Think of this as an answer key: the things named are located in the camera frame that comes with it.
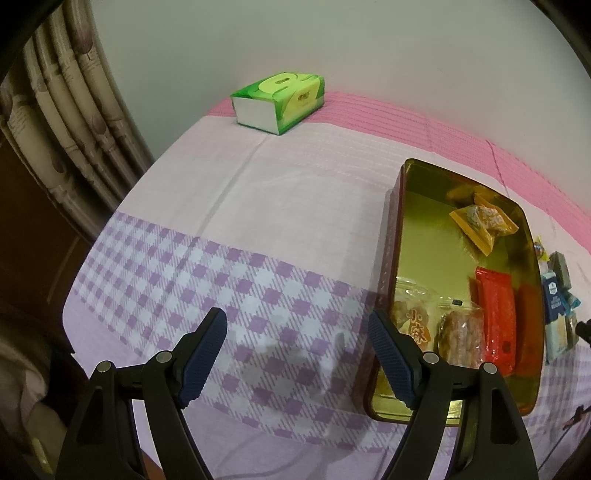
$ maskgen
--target white wall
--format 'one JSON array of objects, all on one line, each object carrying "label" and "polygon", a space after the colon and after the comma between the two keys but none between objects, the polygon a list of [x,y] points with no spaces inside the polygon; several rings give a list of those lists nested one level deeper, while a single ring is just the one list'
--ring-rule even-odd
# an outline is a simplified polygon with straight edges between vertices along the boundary
[{"label": "white wall", "polygon": [[487,138],[591,213],[591,80],[529,0],[90,0],[108,67],[158,157],[282,70]]}]

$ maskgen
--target patterned curtain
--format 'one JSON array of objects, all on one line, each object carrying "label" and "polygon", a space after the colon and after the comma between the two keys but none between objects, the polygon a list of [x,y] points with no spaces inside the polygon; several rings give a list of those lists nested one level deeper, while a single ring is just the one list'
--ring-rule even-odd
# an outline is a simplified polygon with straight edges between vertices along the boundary
[{"label": "patterned curtain", "polygon": [[90,239],[152,164],[109,84],[84,0],[66,0],[29,39],[0,85],[0,129]]}]

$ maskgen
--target bed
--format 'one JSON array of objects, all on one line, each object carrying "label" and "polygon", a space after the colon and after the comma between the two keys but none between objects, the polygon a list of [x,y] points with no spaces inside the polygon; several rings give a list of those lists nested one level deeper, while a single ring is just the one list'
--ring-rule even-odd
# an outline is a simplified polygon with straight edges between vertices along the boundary
[{"label": "bed", "polygon": [[[580,320],[591,318],[591,218],[501,147],[396,106],[328,92],[277,137],[238,125],[229,100],[150,168],[96,241],[63,321],[88,375],[145,362],[212,306],[228,336],[184,415],[216,479],[378,479],[404,425],[352,401],[375,301],[388,193],[407,158],[473,178],[521,205],[532,234],[569,262]],[[584,342],[544,365],[524,418],[540,466],[591,400]],[[142,448],[155,460],[145,411]],[[572,428],[540,470],[552,478],[589,429]],[[443,478],[446,429],[431,478]]]}]

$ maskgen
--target orange snack packet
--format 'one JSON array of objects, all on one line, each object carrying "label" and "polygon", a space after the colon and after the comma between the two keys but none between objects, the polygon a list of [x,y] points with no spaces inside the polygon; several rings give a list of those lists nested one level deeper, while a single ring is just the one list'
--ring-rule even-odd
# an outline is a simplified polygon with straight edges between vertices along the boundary
[{"label": "orange snack packet", "polygon": [[454,210],[450,217],[474,244],[488,256],[498,236],[512,235],[519,227],[503,210],[474,194],[474,205]]}]

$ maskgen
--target green tissue box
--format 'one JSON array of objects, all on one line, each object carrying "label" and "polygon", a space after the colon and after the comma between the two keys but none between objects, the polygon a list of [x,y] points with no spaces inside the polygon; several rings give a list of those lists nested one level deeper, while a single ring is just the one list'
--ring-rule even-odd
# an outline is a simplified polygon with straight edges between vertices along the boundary
[{"label": "green tissue box", "polygon": [[239,124],[281,135],[324,105],[324,78],[279,73],[230,97]]}]

